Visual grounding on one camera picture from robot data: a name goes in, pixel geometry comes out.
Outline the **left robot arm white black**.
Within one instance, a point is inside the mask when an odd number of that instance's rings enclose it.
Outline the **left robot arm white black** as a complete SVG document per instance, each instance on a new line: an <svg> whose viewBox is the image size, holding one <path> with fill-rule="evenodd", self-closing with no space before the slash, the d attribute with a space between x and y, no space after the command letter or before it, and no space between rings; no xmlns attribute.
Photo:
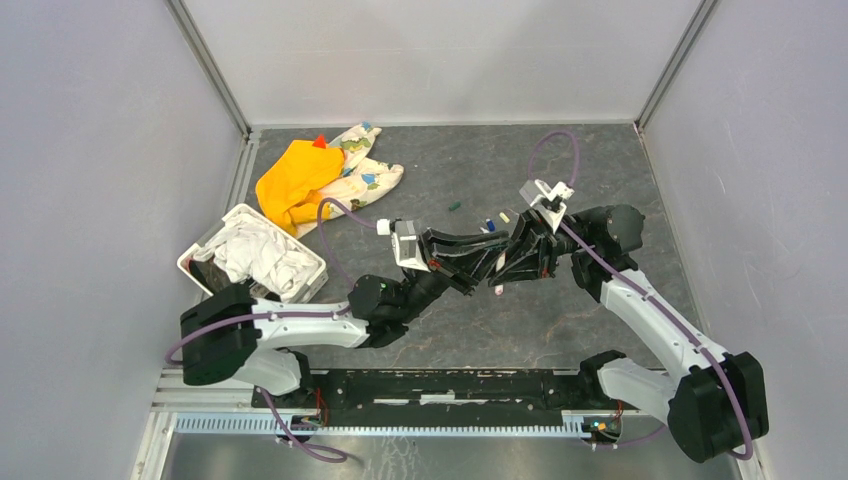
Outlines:
<svg viewBox="0 0 848 480"><path fill-rule="evenodd" d="M313 397L314 381L299 348L391 344L445 291L472 293L492 275L509 242L504 231L451 235L428 229L416 238L422 268L403 268L401 281L363 275L339 303L283 304L230 285L181 315L181 338L166 359L173 363L181 355L177 363L187 385L238 380L302 407Z"/></svg>

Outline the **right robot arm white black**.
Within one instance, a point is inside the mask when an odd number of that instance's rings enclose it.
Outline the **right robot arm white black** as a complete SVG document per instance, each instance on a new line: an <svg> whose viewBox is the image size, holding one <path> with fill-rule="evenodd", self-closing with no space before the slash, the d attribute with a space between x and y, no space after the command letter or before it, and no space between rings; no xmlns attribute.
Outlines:
<svg viewBox="0 0 848 480"><path fill-rule="evenodd" d="M521 216L492 272L492 286L551 278L567 255L579 288L621 319L664 370L646 369L618 351L584 360L580 400L602 408L620 400L660 421L691 460L754 455L769 430L764 372L750 353L732 354L685 319L631 258L643 245L644 215L635 207L599 206L566 215L552 227L538 212Z"/></svg>

